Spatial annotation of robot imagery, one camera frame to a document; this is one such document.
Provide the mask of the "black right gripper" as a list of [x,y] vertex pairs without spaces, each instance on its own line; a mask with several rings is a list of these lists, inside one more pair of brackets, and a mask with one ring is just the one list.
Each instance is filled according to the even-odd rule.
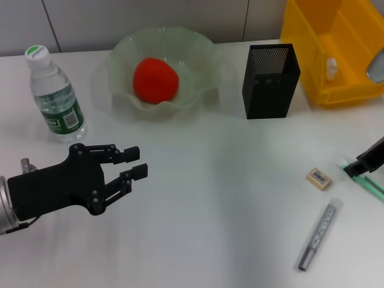
[[352,178],[365,172],[372,173],[383,165],[383,138],[359,155],[357,160],[346,165],[343,170]]

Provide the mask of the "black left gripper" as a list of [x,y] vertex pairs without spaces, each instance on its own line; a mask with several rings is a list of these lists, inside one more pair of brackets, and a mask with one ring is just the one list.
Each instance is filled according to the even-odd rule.
[[73,205],[86,208],[91,215],[100,215],[132,192],[133,181],[148,176],[148,165],[141,164],[105,184],[101,165],[139,159],[137,146],[119,150],[115,144],[71,145],[63,162],[9,178],[11,205],[21,221]]

